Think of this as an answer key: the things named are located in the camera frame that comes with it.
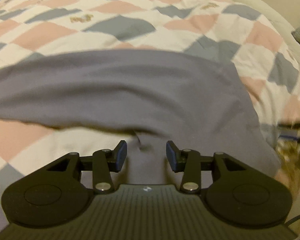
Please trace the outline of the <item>grey fleece garment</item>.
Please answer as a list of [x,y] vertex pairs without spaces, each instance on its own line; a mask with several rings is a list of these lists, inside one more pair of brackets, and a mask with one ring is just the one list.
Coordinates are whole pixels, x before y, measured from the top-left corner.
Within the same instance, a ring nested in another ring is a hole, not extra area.
[[234,65],[181,53],[89,51],[2,68],[0,119],[133,134],[119,178],[126,183],[178,180],[166,161],[169,140],[225,152],[268,176],[280,168]]

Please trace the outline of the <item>cream bed headboard cushion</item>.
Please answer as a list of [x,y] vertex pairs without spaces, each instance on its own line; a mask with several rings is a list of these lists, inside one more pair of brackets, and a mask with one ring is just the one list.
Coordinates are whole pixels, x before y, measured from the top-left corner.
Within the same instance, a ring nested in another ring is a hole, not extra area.
[[283,37],[284,41],[288,45],[294,58],[300,67],[300,44],[295,40],[292,35],[294,30],[293,26],[284,19],[276,10],[267,5],[262,0],[233,0],[235,2],[246,4],[253,9],[261,12],[271,22],[279,34]]

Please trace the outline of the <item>checkered pink grey quilt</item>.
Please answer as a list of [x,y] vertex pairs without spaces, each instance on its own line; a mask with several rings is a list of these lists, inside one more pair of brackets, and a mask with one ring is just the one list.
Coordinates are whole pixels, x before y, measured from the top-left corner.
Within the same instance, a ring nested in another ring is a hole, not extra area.
[[[232,0],[0,0],[0,69],[45,57],[154,50],[232,63],[274,150],[278,122],[300,120],[300,67],[261,12]],[[68,152],[90,155],[134,135],[0,119],[0,198]],[[300,194],[300,154],[276,153],[274,177]],[[0,206],[0,231],[7,219]]]

